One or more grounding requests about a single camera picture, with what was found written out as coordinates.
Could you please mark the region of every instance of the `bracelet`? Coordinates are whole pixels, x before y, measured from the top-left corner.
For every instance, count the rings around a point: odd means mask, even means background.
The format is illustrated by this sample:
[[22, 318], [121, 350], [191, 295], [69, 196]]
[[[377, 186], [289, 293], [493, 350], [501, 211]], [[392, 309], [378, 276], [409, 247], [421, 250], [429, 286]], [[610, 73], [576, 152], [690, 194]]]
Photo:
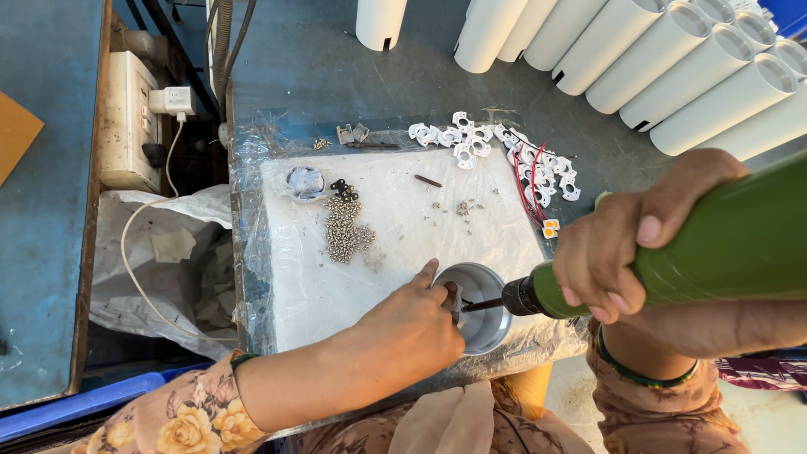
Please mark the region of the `bracelet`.
[[695, 371], [698, 369], [698, 364], [700, 364], [700, 361], [696, 361], [695, 365], [692, 366], [692, 368], [689, 369], [689, 371], [687, 373], [683, 374], [682, 376], [680, 376], [678, 378], [673, 378], [671, 380], [654, 380], [652, 378], [647, 378], [646, 376], [638, 374], [638, 373], [626, 368], [622, 364], [619, 364], [608, 353], [608, 349], [605, 348], [605, 341], [603, 340], [603, 326], [602, 325], [600, 325], [600, 328], [598, 329], [597, 338], [599, 339], [599, 344], [600, 344], [600, 355], [602, 356], [603, 359], [605, 359], [606, 363], [610, 364], [610, 366], [613, 368], [613, 370], [617, 371], [617, 373], [619, 375], [621, 375], [624, 378], [632, 381], [633, 383], [635, 383], [637, 385], [646, 386], [648, 388], [660, 389], [660, 388], [671, 388], [673, 386], [681, 385], [685, 381], [692, 378], [693, 375], [695, 375]]
[[240, 355], [236, 352], [233, 353], [232, 359], [230, 359], [230, 368], [232, 371], [235, 372], [236, 368], [247, 361], [247, 359], [252, 359], [260, 356], [258, 353], [241, 353]]

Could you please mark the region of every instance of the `green handle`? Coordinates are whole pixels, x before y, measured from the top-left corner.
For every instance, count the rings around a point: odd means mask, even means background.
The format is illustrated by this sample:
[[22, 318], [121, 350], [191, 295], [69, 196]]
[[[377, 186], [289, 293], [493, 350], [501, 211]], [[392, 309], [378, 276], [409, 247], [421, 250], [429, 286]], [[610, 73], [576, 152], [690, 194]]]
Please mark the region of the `green handle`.
[[[670, 244], [639, 247], [630, 267], [649, 306], [807, 299], [807, 150], [715, 188]], [[533, 270], [533, 285], [556, 318], [591, 313], [566, 304], [551, 260]]]

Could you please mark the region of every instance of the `person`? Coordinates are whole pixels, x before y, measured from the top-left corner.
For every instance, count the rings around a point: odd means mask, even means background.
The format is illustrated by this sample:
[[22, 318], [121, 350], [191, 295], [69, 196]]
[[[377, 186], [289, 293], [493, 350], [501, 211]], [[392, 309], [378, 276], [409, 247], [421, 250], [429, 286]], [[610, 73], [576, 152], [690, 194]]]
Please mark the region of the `person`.
[[[648, 190], [609, 195], [560, 231], [554, 274], [567, 302], [593, 314], [587, 361], [609, 452], [748, 452], [721, 411], [711, 359], [807, 342], [804, 301], [643, 309], [644, 288], [628, 268], [637, 245], [664, 246], [699, 197], [748, 173], [721, 150], [694, 149]], [[73, 454], [245, 454], [276, 431], [360, 409], [431, 376], [464, 348], [446, 308], [456, 287], [432, 285], [437, 267], [429, 261], [355, 326], [321, 342], [269, 356], [234, 351], [137, 398]], [[506, 377], [491, 390], [493, 435], [474, 452], [592, 452], [551, 412], [525, 418]], [[412, 405], [309, 431], [299, 451], [388, 452]]]

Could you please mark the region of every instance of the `small container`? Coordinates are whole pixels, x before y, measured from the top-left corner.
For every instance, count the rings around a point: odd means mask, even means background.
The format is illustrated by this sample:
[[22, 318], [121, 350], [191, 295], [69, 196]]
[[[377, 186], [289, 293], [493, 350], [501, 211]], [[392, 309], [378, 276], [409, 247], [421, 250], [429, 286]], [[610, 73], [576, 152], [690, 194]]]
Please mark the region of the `small container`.
[[461, 312], [462, 299], [472, 303], [501, 298], [504, 281], [490, 268], [479, 263], [457, 263], [437, 273], [436, 284], [451, 281], [457, 285], [454, 311], [459, 313], [457, 328], [465, 339], [465, 355], [484, 355], [507, 337], [512, 315], [504, 307]]

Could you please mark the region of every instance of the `blue table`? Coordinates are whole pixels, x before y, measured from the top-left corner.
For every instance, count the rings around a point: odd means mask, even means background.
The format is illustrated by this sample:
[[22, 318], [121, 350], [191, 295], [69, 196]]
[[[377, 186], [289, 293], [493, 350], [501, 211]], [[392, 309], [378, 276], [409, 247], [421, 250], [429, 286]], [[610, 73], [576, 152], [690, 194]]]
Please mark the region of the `blue table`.
[[45, 123], [0, 187], [0, 410], [81, 381], [110, 20], [111, 0], [0, 2], [0, 90]]

